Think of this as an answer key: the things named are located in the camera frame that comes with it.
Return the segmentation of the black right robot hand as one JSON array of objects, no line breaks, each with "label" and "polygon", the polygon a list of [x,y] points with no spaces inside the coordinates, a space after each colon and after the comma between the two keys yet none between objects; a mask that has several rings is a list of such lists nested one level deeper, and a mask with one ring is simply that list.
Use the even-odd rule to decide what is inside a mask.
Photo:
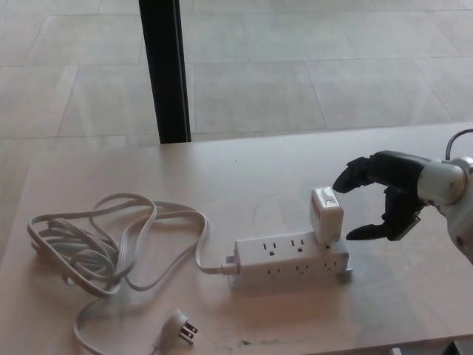
[{"label": "black right robot hand", "polygon": [[350,161],[333,183],[333,190],[346,194],[361,186],[385,186],[385,212],[380,225],[365,225],[346,236],[350,241],[402,239],[419,221],[426,206],[418,196],[418,181],[429,160],[401,152],[381,151]]}]

